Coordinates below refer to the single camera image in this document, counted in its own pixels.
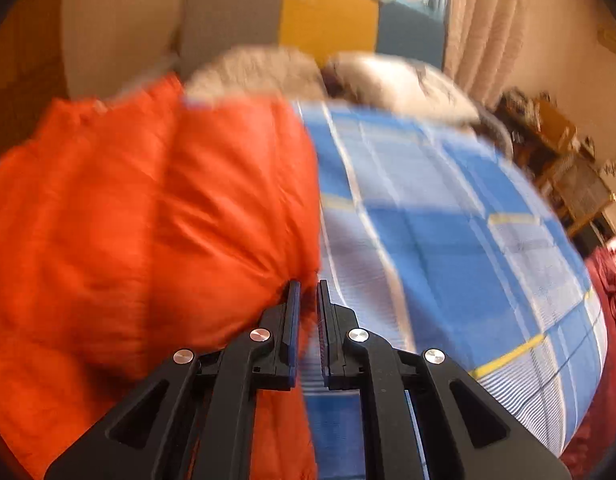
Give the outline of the wooden wardrobe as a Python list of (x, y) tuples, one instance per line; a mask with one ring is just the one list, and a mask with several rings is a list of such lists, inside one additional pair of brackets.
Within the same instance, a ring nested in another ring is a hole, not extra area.
[(0, 156), (32, 134), (48, 104), (68, 96), (62, 0), (0, 0)]

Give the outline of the blue plaid bed sheet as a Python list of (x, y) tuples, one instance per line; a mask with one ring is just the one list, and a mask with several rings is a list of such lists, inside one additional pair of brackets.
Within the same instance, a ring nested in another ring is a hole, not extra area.
[(295, 111), (317, 152), (332, 302), (393, 348), (445, 353), (560, 457), (608, 335), (549, 206), (496, 148), (452, 128), (346, 105)]

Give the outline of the rattan wooden chair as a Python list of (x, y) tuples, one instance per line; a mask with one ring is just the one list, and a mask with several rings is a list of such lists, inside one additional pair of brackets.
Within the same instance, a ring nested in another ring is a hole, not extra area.
[(575, 152), (558, 157), (534, 185), (569, 238), (616, 202), (616, 195), (587, 159)]

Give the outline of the wooden side table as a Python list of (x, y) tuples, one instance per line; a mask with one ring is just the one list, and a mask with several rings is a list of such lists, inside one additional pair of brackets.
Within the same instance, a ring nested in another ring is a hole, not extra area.
[(494, 115), (509, 130), (515, 164), (529, 171), (533, 178), (569, 152), (592, 164), (596, 162), (593, 140), (579, 136), (576, 125), (552, 103), (547, 93), (531, 98), (517, 88), (506, 90)]

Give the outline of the white deer print pillow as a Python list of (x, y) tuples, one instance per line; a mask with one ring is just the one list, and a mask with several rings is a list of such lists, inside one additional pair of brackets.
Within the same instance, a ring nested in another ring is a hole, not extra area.
[(404, 117), (447, 125), (473, 125), (473, 101), (436, 67), (388, 54), (339, 52), (324, 65), (347, 98)]

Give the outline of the beige quilted blanket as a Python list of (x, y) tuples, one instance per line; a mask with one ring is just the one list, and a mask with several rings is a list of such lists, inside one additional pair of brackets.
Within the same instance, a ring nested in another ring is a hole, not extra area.
[(239, 46), (195, 70), (184, 84), (192, 99), (216, 101), (242, 94), (274, 94), (289, 100), (325, 101), (317, 61), (296, 48)]

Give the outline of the orange puffer jacket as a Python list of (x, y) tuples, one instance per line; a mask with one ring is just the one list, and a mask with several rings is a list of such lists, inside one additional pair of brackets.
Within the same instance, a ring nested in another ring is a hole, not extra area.
[(317, 156), (290, 102), (166, 77), (57, 101), (0, 159), (0, 439), (33, 478), (181, 348), (253, 327), (289, 281), (315, 324)]

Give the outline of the beige patterned curtain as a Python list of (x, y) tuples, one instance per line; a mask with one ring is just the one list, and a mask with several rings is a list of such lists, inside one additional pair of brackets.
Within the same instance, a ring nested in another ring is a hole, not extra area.
[(532, 0), (449, 0), (443, 71), (473, 100), (498, 103), (520, 55)]

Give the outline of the grey yellow blue headboard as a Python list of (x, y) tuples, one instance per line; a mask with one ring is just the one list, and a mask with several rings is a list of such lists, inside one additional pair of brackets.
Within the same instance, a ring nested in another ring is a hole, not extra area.
[(182, 78), (238, 46), (297, 48), (319, 64), (363, 51), (440, 68), (445, 20), (442, 11), (403, 0), (183, 0)]

